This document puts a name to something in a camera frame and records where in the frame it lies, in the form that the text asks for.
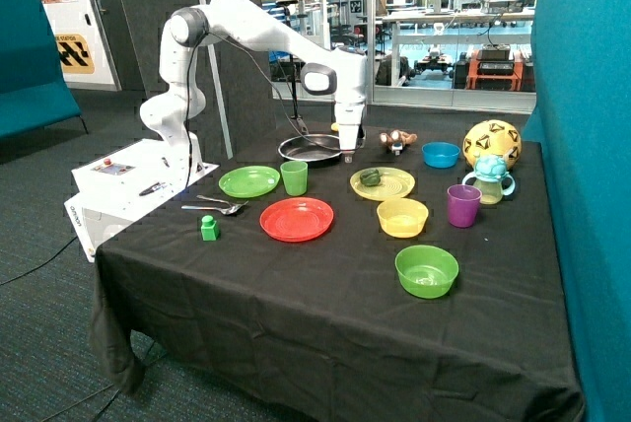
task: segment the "blue bowl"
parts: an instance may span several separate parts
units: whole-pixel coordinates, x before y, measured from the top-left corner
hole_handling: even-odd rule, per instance
[[[431,168],[446,169],[454,166],[460,148],[452,143],[427,143],[423,145],[423,159]]]

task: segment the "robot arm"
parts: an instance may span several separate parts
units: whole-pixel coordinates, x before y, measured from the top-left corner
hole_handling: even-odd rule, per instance
[[[306,62],[301,72],[303,88],[312,95],[334,94],[340,149],[346,162],[351,162],[366,105],[366,56],[344,48],[323,49],[248,0],[211,0],[208,5],[178,10],[167,21],[160,75],[170,89],[141,106],[145,124],[179,156],[185,148],[188,157],[186,112],[191,118],[205,107],[204,95],[195,84],[197,47],[228,36],[251,50],[290,52]],[[201,162],[195,148],[193,162]]]

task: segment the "green bowl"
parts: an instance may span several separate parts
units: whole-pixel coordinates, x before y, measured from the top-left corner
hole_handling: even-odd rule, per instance
[[[401,286],[413,296],[436,299],[452,288],[457,277],[456,259],[435,246],[417,245],[402,249],[394,260]]]

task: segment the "glass wall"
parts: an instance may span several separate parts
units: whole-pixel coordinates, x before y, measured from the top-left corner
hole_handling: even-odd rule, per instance
[[[264,2],[274,12],[279,0]],[[535,5],[536,0],[297,0],[289,23],[324,48],[345,44],[366,51],[374,105],[530,112]],[[285,53],[270,61],[289,98],[285,77],[292,68]],[[293,74],[299,69],[300,61],[294,62]],[[297,91],[299,98],[309,97],[300,85]]]

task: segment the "purple cup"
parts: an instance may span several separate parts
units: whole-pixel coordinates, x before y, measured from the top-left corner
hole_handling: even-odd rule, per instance
[[[458,184],[447,189],[447,216],[452,225],[468,228],[475,222],[482,192],[473,185]]]

